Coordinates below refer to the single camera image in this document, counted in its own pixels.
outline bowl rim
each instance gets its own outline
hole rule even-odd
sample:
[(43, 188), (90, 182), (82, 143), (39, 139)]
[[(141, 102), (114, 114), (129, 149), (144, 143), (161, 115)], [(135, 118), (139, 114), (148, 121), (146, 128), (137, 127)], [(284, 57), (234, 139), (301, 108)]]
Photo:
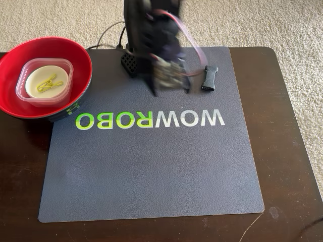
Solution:
[(25, 41), (23, 43), (20, 43), (18, 44), (17, 46), (15, 46), (14, 48), (12, 48), (11, 50), (9, 50), (7, 53), (5, 53), (5, 55), (0, 59), (0, 65), (4, 62), (4, 60), (8, 57), (8, 54), (16, 49), (17, 47), (21, 46), (21, 45), (24, 45), (24, 44), (27, 44), (29, 43), (30, 41), (34, 41), (34, 40), (38, 40), (38, 39), (53, 39), (53, 38), (56, 38), (56, 39), (63, 39), (63, 40), (67, 40), (67, 41), (70, 41), (76, 45), (78, 45), (81, 50), (86, 54), (86, 57), (88, 58), (89, 62), (90, 62), (90, 78), (89, 80), (87, 81), (87, 85), (86, 87), (83, 89), (83, 91), (77, 95), (72, 101), (70, 101), (68, 104), (66, 104), (65, 106), (61, 107), (60, 109), (56, 110), (56, 111), (53, 111), (53, 112), (50, 112), (50, 113), (47, 113), (47, 114), (44, 114), (44, 115), (33, 115), (33, 116), (25, 116), (25, 115), (19, 115), (19, 114), (15, 114), (15, 113), (12, 113), (6, 109), (4, 109), (1, 105), (0, 105), (0, 109), (11, 115), (11, 116), (14, 116), (14, 117), (19, 117), (19, 118), (24, 118), (24, 119), (37, 119), (37, 118), (44, 118), (44, 117), (50, 117), (54, 114), (57, 114), (61, 111), (64, 111), (66, 108), (70, 107), (71, 105), (73, 105), (84, 93), (85, 91), (88, 89), (90, 83), (91, 83), (91, 80), (92, 80), (92, 73), (93, 73), (93, 68), (92, 68), (92, 60), (89, 56), (89, 54), (87, 53), (87, 51), (77, 42), (73, 41), (73, 40), (70, 40), (70, 39), (67, 39), (67, 38), (64, 38), (64, 37), (57, 37), (57, 36), (46, 36), (46, 37), (39, 37), (39, 38), (34, 38), (34, 39), (30, 39), (28, 41)]

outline pink cable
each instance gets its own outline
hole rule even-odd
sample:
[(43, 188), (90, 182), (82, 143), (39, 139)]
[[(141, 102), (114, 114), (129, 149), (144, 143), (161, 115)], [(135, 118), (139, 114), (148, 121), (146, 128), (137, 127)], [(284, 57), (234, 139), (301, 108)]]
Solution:
[(197, 53), (197, 56), (200, 60), (200, 64), (201, 66), (203, 66), (203, 70), (198, 71), (198, 72), (194, 72), (194, 73), (183, 73), (183, 75), (185, 76), (195, 76), (201, 72), (204, 72), (204, 67), (207, 65), (207, 58), (203, 52), (203, 50), (195, 43), (195, 41), (193, 40), (193, 38), (190, 36), (190, 34), (188, 33), (185, 25), (183, 24), (183, 22), (177, 18), (176, 16), (172, 15), (171, 13), (162, 10), (162, 9), (156, 9), (154, 10), (154, 13), (156, 13), (157, 15), (166, 15), (168, 17), (170, 17), (177, 25), (177, 27), (183, 32), (183, 34), (186, 36), (186, 38), (188, 39), (188, 41), (191, 43), (192, 47), (194, 48), (194, 50)]

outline black connector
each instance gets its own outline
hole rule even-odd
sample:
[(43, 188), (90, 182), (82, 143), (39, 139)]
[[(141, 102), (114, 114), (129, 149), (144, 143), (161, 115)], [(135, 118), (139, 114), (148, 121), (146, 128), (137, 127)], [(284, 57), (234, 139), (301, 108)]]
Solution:
[(214, 84), (214, 79), (216, 78), (216, 73), (218, 72), (216, 66), (206, 66), (205, 67), (205, 80), (202, 84), (202, 90), (214, 91), (216, 86)]

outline desk mat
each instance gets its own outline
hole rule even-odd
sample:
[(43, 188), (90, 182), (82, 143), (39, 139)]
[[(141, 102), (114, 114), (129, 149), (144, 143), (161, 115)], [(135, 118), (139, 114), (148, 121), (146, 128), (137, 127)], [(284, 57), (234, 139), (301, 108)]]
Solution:
[[(85, 103), (54, 124), (40, 222), (264, 210), (230, 51), (203, 49), (216, 89), (158, 91), (130, 79), (117, 50), (91, 50)], [(191, 70), (199, 67), (185, 49)]]

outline red bowl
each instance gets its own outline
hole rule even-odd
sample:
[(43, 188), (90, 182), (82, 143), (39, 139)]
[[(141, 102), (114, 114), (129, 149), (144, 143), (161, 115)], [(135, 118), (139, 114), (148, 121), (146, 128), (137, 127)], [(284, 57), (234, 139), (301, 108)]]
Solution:
[[(35, 107), (17, 97), (16, 85), (21, 69), (34, 58), (64, 58), (72, 63), (73, 87), (67, 105), (58, 108)], [(13, 48), (0, 60), (0, 109), (19, 118), (62, 118), (79, 107), (80, 99), (91, 82), (91, 76), (90, 56), (78, 43), (59, 37), (30, 40)]]

